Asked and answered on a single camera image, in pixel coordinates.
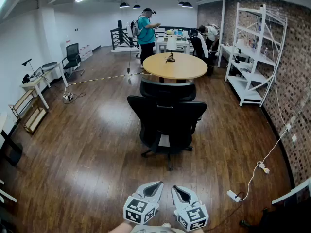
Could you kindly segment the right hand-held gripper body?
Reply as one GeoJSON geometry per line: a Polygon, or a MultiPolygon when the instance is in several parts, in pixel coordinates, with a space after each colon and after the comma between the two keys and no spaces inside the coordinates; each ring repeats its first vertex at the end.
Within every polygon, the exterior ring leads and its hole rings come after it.
{"type": "Polygon", "coordinates": [[[200,200],[191,203],[173,202],[176,221],[186,231],[193,231],[206,226],[209,215],[206,206],[200,200]]]}

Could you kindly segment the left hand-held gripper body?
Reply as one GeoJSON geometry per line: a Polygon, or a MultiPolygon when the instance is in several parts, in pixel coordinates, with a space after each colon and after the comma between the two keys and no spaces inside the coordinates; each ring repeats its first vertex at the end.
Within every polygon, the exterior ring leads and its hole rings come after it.
{"type": "Polygon", "coordinates": [[[159,207],[158,203],[152,202],[153,196],[142,196],[133,193],[128,197],[123,207],[123,218],[127,221],[143,225],[155,216],[159,207]]]}

